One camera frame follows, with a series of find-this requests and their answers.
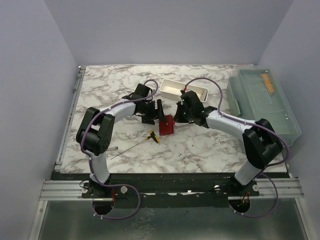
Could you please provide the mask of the white rectangular plastic tray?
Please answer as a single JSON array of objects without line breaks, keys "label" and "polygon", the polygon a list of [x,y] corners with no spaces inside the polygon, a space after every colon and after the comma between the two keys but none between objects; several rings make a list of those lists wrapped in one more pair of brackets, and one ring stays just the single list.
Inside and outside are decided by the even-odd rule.
[{"label": "white rectangular plastic tray", "polygon": [[[173,101],[180,101],[181,100],[181,90],[185,88],[185,84],[180,81],[170,80],[164,78],[160,85],[160,95],[163,98],[167,98]],[[189,84],[186,88],[186,91],[193,91],[197,94],[198,98],[201,102],[206,102],[209,95],[209,90],[205,87],[195,86]]]}]

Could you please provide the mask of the red card holder wallet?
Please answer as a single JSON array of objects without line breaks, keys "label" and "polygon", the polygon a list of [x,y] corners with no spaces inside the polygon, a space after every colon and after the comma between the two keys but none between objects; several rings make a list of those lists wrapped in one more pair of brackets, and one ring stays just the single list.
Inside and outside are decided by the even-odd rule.
[{"label": "red card holder wallet", "polygon": [[159,120],[159,135],[166,136],[174,133],[174,120],[171,114],[165,116],[165,120]]}]

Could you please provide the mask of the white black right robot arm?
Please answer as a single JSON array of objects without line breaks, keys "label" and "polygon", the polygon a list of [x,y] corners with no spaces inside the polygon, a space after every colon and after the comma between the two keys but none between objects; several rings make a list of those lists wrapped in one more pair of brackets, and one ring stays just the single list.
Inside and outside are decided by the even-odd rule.
[{"label": "white black right robot arm", "polygon": [[283,145],[275,136],[268,120],[245,120],[220,112],[212,106],[204,107],[194,91],[182,93],[173,119],[177,123],[219,130],[243,142],[247,160],[234,174],[235,180],[230,183],[230,191],[236,196],[247,192],[248,183],[283,150]]}]

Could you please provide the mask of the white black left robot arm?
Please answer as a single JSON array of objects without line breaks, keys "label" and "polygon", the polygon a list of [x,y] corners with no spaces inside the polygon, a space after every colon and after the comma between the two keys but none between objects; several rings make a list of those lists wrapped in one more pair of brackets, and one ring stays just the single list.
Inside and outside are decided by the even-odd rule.
[{"label": "white black left robot arm", "polygon": [[101,198],[107,197],[111,185],[107,182],[110,172],[107,166],[108,150],[114,126],[131,116],[141,117],[143,124],[154,125],[155,120],[166,120],[161,99],[154,100],[158,90],[139,83],[134,92],[104,109],[89,107],[76,134],[76,142],[82,153],[89,158],[90,179],[93,191]]}]

